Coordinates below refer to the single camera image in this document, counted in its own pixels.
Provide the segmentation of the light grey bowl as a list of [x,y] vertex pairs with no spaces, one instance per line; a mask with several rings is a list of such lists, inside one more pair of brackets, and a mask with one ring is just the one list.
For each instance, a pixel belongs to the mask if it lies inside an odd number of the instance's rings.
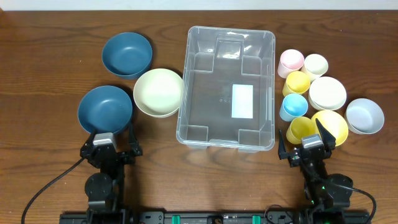
[[384,126],[381,107],[367,98],[353,100],[345,112],[348,129],[356,134],[374,134]]

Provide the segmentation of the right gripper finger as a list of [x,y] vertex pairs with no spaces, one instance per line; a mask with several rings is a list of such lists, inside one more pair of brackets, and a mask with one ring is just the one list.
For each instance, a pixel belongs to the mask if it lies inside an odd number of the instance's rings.
[[279,156],[280,160],[285,159],[287,157],[286,149],[285,149],[285,142],[284,142],[284,138],[283,138],[281,130],[279,130],[278,156]]
[[326,151],[332,151],[336,147],[336,138],[332,135],[320,122],[318,118],[315,119],[317,128],[319,130],[323,145]]

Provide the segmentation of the dark blue bowl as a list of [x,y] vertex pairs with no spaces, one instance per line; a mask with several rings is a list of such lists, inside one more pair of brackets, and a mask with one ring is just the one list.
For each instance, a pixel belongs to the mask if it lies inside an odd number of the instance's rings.
[[101,59],[108,71],[125,79],[138,79],[149,70],[153,58],[149,40],[135,32],[124,32],[104,45]]
[[119,134],[131,122],[133,105],[121,88],[103,85],[90,90],[78,106],[78,121],[88,133]]

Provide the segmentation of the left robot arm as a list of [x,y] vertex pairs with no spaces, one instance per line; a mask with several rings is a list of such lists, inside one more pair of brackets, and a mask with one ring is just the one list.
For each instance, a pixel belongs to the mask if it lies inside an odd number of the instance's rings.
[[127,126],[128,151],[118,152],[113,133],[94,130],[80,149],[80,157],[99,169],[85,183],[87,223],[135,223],[134,212],[124,204],[124,166],[134,164],[142,149],[132,123]]

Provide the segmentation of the yellow bowl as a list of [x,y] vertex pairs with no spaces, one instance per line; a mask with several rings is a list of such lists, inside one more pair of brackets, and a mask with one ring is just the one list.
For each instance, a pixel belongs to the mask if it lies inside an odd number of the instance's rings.
[[344,117],[335,111],[322,110],[315,113],[311,120],[315,125],[316,119],[321,122],[324,128],[326,128],[336,139],[336,146],[342,145],[348,138],[348,124]]

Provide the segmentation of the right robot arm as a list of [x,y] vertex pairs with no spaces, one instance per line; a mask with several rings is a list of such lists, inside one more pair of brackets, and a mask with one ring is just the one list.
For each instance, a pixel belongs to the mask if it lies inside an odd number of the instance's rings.
[[350,206],[353,181],[343,174],[328,174],[324,160],[331,157],[336,138],[315,120],[318,134],[302,139],[302,145],[286,151],[279,131],[279,159],[287,159],[291,167],[300,167],[304,176],[304,191],[312,202],[310,208],[296,212],[294,223],[346,223],[344,208]]

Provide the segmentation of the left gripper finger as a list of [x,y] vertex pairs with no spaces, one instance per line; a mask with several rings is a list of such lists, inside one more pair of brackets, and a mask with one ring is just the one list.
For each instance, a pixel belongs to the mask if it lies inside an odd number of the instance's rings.
[[96,130],[94,129],[91,133],[88,139],[85,141],[84,146],[92,146],[93,145],[93,140],[96,135]]
[[132,126],[132,123],[129,123],[129,125],[128,125],[128,131],[129,131],[129,134],[128,134],[128,144],[129,144],[131,150],[132,150],[133,152],[139,152],[139,142],[138,142],[138,140],[137,140],[136,137],[135,137],[134,128],[133,128],[133,126]]

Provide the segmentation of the large cream bowl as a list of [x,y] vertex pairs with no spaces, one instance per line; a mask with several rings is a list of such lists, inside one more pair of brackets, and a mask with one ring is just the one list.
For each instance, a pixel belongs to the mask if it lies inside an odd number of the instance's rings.
[[183,80],[166,68],[156,68],[137,79],[133,89],[136,106],[146,115],[166,118],[175,114],[182,102]]

